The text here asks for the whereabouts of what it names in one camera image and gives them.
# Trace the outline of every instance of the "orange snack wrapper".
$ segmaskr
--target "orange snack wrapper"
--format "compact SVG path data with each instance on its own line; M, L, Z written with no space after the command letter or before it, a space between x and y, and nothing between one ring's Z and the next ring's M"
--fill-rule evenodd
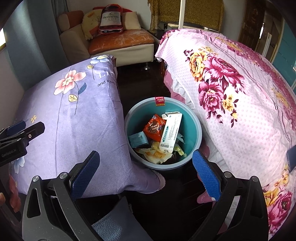
M143 132L152 140L160 142L163 135L165 123L166 121L164 119L162 119L158 114L155 114L145 126Z

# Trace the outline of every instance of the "blue gripper pad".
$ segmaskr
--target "blue gripper pad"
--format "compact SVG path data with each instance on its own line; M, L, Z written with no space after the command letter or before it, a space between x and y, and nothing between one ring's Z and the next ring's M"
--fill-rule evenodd
M88 161L81 168L80 172L76 175L76 178L71 185L71 197L73 200L81 198L85 192L88 184L90 183L92 177L96 173L100 165L100 155L96 151L87 157Z
M6 135L8 137L11 137L11 136L17 134L18 132L21 132L23 129L26 129L26 123L22 120L21 122L8 127L6 130Z
M220 182L198 150L193 152L192 162L207 193L218 201L221 196Z

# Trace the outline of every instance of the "dark wooden floor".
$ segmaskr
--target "dark wooden floor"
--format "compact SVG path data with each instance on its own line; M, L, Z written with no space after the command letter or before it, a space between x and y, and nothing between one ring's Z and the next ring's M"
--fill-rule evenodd
M170 96L160 75L160 64L150 63L118 68L118 85L124 116L138 102L155 96ZM212 203L198 204L204 186L197 178L192 162L161 173L164 189L153 194L126 192L133 214L153 241L187 241L201 225Z

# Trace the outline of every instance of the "red sticker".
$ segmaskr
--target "red sticker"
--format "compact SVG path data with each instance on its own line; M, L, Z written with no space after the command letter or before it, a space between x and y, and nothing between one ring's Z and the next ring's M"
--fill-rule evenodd
M155 97L155 104L156 104L156 106L165 105L165 98L164 97Z

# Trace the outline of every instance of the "sofa leg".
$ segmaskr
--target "sofa leg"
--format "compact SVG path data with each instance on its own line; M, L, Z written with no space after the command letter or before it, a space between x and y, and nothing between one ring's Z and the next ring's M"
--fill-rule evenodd
M148 62L146 62L146 66L144 67L144 70L149 70L150 67L148 66Z

